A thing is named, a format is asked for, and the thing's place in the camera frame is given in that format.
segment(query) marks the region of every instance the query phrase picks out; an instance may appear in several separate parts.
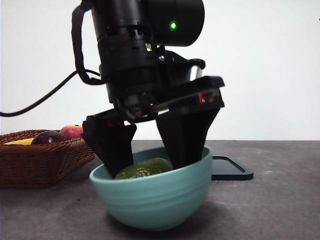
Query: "bowl rim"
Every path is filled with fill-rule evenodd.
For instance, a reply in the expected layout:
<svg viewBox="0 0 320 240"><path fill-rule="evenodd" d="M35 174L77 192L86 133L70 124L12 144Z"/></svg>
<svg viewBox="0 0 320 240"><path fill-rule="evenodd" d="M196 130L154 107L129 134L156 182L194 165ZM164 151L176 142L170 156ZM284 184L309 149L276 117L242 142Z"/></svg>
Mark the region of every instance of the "bowl rim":
<svg viewBox="0 0 320 240"><path fill-rule="evenodd" d="M161 146L161 147L155 147L155 148L150 148L150 149L145 149L145 150L141 150L141 151L137 151L137 152L134 152L133 154L138 154L138 153L141 153L141 152L145 152L145 151L149 151L149 150L157 150L157 149L163 149L164 146ZM139 181L145 181L145 180L148 180L148 179L154 179L154 178L159 178L159 177L162 177L162 176L166 176L166 175L169 175L169 174L174 174L176 172L180 172L180 171L184 171L184 170L187 170L187 169L190 169L192 167L194 167L195 165L198 165L200 164L201 162L204 161L204 159L207 158L208 155L212 155L213 154L213 151L211 149L211 147L209 147L208 145L204 145L203 149L207 149L208 150L208 153L199 161L197 162L194 162L188 166L184 166L184 167L181 167L181 168L178 168L178 169L174 169L174 170L171 170L171 171L166 171L166 172L162 172L162 173L158 173L158 174L154 174L154 175L150 175L150 176L143 176L143 177L137 177L137 178L128 178L128 179L104 179L104 178L100 178L100 177L96 177L94 176L94 174L100 169L100 168L103 168L105 166L105 164L101 164L99 166L97 166L95 169L93 169L91 172L90 172L90 175L89 175L89 178L92 182L95 182L95 183L100 183L100 184L124 184L124 183L135 183L135 182L139 182Z"/></svg>

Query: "red light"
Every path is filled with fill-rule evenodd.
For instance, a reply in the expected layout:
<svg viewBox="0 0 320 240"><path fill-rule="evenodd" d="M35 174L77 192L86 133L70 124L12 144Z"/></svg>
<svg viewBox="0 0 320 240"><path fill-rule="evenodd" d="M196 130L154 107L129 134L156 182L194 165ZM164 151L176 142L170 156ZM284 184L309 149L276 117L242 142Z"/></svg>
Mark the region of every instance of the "red light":
<svg viewBox="0 0 320 240"><path fill-rule="evenodd" d="M209 104L215 101L215 97L212 93L198 93L198 98L201 104Z"/></svg>

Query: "black tray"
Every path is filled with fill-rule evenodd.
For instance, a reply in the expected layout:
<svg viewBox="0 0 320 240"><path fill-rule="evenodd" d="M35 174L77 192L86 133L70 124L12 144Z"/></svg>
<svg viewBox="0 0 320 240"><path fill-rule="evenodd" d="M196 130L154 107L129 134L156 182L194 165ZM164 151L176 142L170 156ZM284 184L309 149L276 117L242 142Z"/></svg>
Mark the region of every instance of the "black tray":
<svg viewBox="0 0 320 240"><path fill-rule="evenodd" d="M227 156L212 156L211 180L251 180L254 171L238 160Z"/></svg>

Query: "black cable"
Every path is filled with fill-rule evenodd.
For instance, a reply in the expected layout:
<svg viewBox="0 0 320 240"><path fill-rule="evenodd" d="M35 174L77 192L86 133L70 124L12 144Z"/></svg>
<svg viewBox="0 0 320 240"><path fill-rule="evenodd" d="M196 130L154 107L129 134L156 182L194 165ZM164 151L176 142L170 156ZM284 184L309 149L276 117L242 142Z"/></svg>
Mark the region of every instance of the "black cable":
<svg viewBox="0 0 320 240"><path fill-rule="evenodd" d="M86 71L86 73L91 73L91 74L100 76L100 74L95 71L88 70L88 69L85 69L85 71ZM43 103L45 100L50 98L53 94L55 94L60 88L63 87L63 85L65 85L70 79L72 79L72 77L77 75L77 73L78 73L77 71L74 71L73 73L71 73L58 86L56 86L48 94L46 94L45 96L40 98L38 101L31 104L30 106L27 106L26 108L19 110L19 111L15 111L15 112L8 112L8 113L7 112L0 112L0 117L15 117L15 116L18 116L18 115L21 115L21 114L24 114L24 113L30 111L31 109L35 108L36 106L38 106L39 104Z"/></svg>
<svg viewBox="0 0 320 240"><path fill-rule="evenodd" d="M92 1L83 0L81 5L77 6L72 12L72 29L71 29L71 37L72 37L72 46L73 46L73 54L74 54L74 63L75 69L77 70L79 77L81 80L89 85L100 85L105 84L106 80L101 80L97 78L90 78L86 72L84 66L84 55L82 52L82 23L84 20L84 15L87 11L92 9L94 6Z"/></svg>

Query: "gray table surface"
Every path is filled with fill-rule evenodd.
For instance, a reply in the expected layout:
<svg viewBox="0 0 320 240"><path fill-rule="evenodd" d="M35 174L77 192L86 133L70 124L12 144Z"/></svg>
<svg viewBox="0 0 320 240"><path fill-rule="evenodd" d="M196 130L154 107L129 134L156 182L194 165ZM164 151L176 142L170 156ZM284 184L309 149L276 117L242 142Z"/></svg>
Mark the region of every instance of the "gray table surface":
<svg viewBox="0 0 320 240"><path fill-rule="evenodd" d="M320 141L207 141L216 155L254 170L249 181L212 181L200 209L180 226L149 232L104 209L89 173L101 161L42 189L0 188L1 240L318 240ZM134 152L161 141L133 141Z"/></svg>

